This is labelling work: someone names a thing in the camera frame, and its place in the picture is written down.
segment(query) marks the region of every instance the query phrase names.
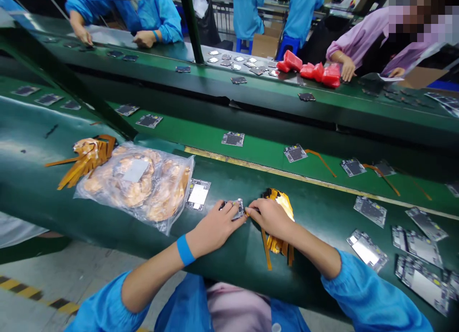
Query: pink shirt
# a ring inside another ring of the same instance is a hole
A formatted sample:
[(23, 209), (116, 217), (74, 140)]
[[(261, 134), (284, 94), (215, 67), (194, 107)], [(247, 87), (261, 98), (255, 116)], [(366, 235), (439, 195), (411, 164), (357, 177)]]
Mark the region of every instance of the pink shirt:
[[(381, 32), (384, 32), (386, 37), (381, 43), (382, 45), (389, 36), (389, 27), (395, 25), (395, 19), (401, 20), (401, 15), (396, 17), (390, 15), (389, 9), (391, 9), (391, 13), (394, 10), (391, 7), (386, 7), (372, 12), (337, 41), (332, 42), (327, 50), (327, 60), (331, 61), (331, 55), (340, 50), (352, 59), (356, 69), (359, 68), (362, 65), (363, 57)], [(423, 34), (418, 36), (418, 39), (420, 38), (426, 38), (426, 41), (418, 41), (408, 45), (387, 64), (381, 74), (390, 74), (397, 67), (408, 70), (414, 62), (421, 58), (424, 51), (437, 41), (434, 37), (427, 37)]]

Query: hand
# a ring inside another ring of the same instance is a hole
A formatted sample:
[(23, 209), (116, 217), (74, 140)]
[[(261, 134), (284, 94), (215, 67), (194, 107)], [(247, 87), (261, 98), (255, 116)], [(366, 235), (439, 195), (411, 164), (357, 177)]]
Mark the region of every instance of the hand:
[(290, 230), (296, 224), (278, 202), (259, 198), (250, 203), (246, 211), (268, 234), (288, 242)]
[(233, 232), (247, 221), (247, 216), (232, 221), (239, 211), (239, 203), (227, 202), (219, 211), (219, 200), (197, 226), (186, 234), (186, 242), (195, 259), (211, 253), (224, 245)]
[(391, 74), (389, 75), (389, 78), (391, 77), (402, 77), (405, 74), (405, 69), (403, 68), (395, 68), (392, 70)]
[(153, 31), (138, 31), (133, 40), (138, 47), (150, 48), (156, 43)]
[(94, 46), (92, 43), (91, 33), (87, 31), (82, 25), (77, 25), (73, 28), (76, 37), (86, 46)]
[(356, 76), (354, 74), (355, 64), (352, 61), (352, 59), (350, 57), (347, 57), (346, 55), (343, 56), (342, 63), (343, 63), (343, 70), (341, 72), (341, 77), (343, 78), (343, 81), (350, 82), (350, 80), (354, 76)]

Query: yellow black hazard stripe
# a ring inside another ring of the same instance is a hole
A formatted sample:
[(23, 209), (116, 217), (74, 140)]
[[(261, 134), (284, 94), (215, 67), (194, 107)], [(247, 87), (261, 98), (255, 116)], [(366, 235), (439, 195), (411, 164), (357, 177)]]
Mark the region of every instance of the yellow black hazard stripe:
[[(40, 289), (31, 287), (9, 277), (0, 276), (0, 288), (26, 299), (31, 299), (45, 304), (46, 306), (54, 308), (58, 312), (64, 314), (76, 315), (80, 309), (80, 305), (77, 305), (67, 299), (57, 299), (55, 301), (43, 300), (43, 292)], [(141, 327), (137, 330), (137, 332), (148, 332), (148, 330)]]

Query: blue uniform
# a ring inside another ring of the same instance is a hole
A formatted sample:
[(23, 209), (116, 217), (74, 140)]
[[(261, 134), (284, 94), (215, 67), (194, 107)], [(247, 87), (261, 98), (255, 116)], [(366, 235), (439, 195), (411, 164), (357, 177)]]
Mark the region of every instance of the blue uniform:
[[(379, 278), (353, 255), (341, 251), (339, 254), (340, 274), (331, 281), (322, 277), (322, 284), (352, 319), (356, 332), (433, 332), (426, 317), (401, 290)], [(124, 307), (121, 287), (127, 275), (114, 279), (84, 301), (67, 332), (136, 331), (150, 306), (138, 314)], [(282, 331), (310, 332), (298, 307), (276, 299), (270, 303), (272, 323), (280, 324)], [(154, 331), (214, 332), (201, 276), (187, 274), (159, 314)]]
[(183, 41), (181, 18), (172, 0), (140, 0), (137, 11), (130, 1), (67, 0), (66, 9), (81, 14), (86, 24), (117, 8), (130, 32), (161, 31), (163, 43)]
[(314, 10), (319, 9), (322, 4), (324, 4), (324, 0), (290, 0), (290, 11), (284, 34), (291, 38), (300, 39), (300, 48), (306, 42)]
[(264, 4), (264, 0), (233, 0), (233, 4), (234, 32), (238, 39), (253, 40), (255, 33), (264, 33), (263, 21), (257, 9)]

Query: plastic bag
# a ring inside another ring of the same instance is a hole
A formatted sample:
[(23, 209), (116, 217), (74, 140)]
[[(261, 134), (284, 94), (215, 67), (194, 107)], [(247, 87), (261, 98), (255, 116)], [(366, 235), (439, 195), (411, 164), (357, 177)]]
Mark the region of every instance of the plastic bag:
[(290, 50), (287, 50), (284, 54), (285, 64), (292, 70), (300, 71), (303, 66), (303, 62)]
[(194, 156), (184, 158), (126, 142), (78, 183), (74, 198), (123, 210), (169, 235), (185, 206), (194, 165)]
[(280, 71), (283, 71), (283, 72), (289, 72), (289, 71), (290, 71), (290, 68), (288, 67), (287, 64), (285, 64), (284, 61), (277, 62), (277, 68), (278, 68)]
[(314, 75), (314, 79), (317, 82), (322, 82), (322, 76), (324, 75), (324, 66), (322, 65), (322, 62), (319, 64), (316, 64), (312, 73)]
[(325, 68), (324, 75), (322, 75), (322, 83), (327, 87), (338, 88), (340, 85), (339, 78), (341, 72), (338, 63), (333, 63)]
[(311, 63), (304, 64), (300, 70), (300, 75), (301, 77), (304, 77), (307, 79), (314, 79), (313, 70), (314, 70), (314, 64), (311, 64)]

